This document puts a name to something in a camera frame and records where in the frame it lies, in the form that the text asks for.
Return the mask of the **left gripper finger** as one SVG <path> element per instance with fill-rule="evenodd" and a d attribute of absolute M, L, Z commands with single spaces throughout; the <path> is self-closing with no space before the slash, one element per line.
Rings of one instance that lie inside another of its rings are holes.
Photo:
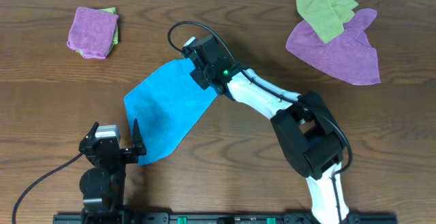
<path fill-rule="evenodd" d="M 98 122 L 94 122 L 92 128 L 90 129 L 90 131 L 87 134 L 87 138 L 88 139 L 95 138 L 95 133 L 96 133 L 98 127 L 99 127 L 99 123 Z"/>
<path fill-rule="evenodd" d="M 138 119 L 134 119 L 134 124 L 131 132 L 132 144 L 136 150 L 136 154 L 139 156 L 146 155 L 146 146 L 140 133 Z"/>

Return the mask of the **blue microfiber cloth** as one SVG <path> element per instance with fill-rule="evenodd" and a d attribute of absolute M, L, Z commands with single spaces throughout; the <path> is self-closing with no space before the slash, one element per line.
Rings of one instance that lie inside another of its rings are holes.
<path fill-rule="evenodd" d="M 211 88 L 203 90 L 189 73 L 189 59 L 175 59 L 162 65 L 124 97 L 129 126 L 138 122 L 146 146 L 139 165 L 152 164 L 174 152 L 191 128 L 217 97 Z"/>

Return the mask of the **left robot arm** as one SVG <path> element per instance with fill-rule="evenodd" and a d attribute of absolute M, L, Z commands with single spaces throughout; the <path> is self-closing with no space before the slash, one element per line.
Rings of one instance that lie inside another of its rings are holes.
<path fill-rule="evenodd" d="M 146 154 L 137 120 L 134 120 L 131 138 L 133 146 L 121 148 L 116 125 L 94 123 L 80 142 L 79 151 L 93 165 L 82 175 L 79 184 L 86 213 L 106 216 L 122 208 L 126 165 L 137 163 L 139 157 Z"/>

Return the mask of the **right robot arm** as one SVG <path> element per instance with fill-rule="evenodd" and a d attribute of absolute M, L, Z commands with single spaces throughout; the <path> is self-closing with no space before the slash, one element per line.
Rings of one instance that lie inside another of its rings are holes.
<path fill-rule="evenodd" d="M 270 120 L 287 162 L 307 181 L 314 218 L 344 223 L 349 214 L 340 181 L 345 136 L 323 99 L 269 83 L 225 53 L 213 35 L 192 37 L 181 53 L 194 64 L 190 75 L 202 89 L 211 87 Z"/>

